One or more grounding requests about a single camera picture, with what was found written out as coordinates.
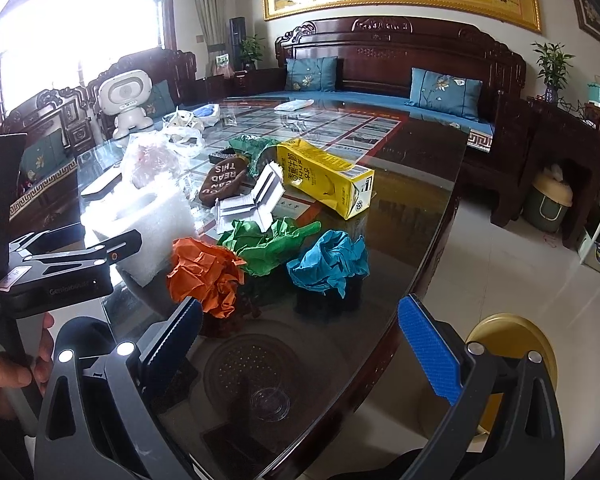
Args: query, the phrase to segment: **green plastic wrapper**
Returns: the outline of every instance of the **green plastic wrapper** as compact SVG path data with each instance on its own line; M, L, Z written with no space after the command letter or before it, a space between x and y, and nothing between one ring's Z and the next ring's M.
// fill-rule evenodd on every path
M320 222L297 227L293 219L276 220L266 233L261 233L256 222L234 220L232 231L218 240L247 264L240 268L251 276L266 276L280 264L298 257L302 242L307 236L320 231Z
M249 163L249 174L253 178L257 178L262 169L269 163L276 161L276 152L272 150L272 157L270 160L260 160L262 153L267 148L273 148L280 143L279 140L273 139L272 137L260 137L255 135L243 134L241 136L229 139L229 146L235 151L246 153L251 162Z

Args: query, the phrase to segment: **human hand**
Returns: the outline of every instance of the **human hand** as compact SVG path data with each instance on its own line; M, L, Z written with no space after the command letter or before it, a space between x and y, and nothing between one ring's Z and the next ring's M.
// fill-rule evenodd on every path
M53 367L52 355L54 353L54 340L49 329L54 325L54 318L48 312L42 322L42 337L36 365L33 368L33 377L38 384L40 392L44 395L46 382L51 376ZM3 388L22 388L31 382L31 372L11 361L0 357L0 418L11 420L16 417Z

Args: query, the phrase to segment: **barcode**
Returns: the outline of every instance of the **barcode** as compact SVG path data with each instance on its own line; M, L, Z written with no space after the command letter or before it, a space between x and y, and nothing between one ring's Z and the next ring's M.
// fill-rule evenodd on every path
M356 178L357 176L362 175L369 171L369 168L365 168L364 166L354 166L350 170L341 171L340 173L346 176L347 178Z

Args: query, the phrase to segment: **label sticker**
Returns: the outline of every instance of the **label sticker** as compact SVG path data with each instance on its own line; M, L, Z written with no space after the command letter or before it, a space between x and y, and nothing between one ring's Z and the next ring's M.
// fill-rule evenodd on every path
M13 284L24 276L30 268L31 266L19 266L11 269L9 273L0 280L0 290L2 292L8 292Z

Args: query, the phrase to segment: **black speaker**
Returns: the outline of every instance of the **black speaker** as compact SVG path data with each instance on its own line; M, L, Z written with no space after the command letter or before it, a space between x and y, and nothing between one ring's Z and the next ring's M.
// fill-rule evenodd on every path
M231 64L234 70L242 70L242 60L240 59L240 42L247 37L247 27L244 17L232 18L229 20L229 43L231 55Z

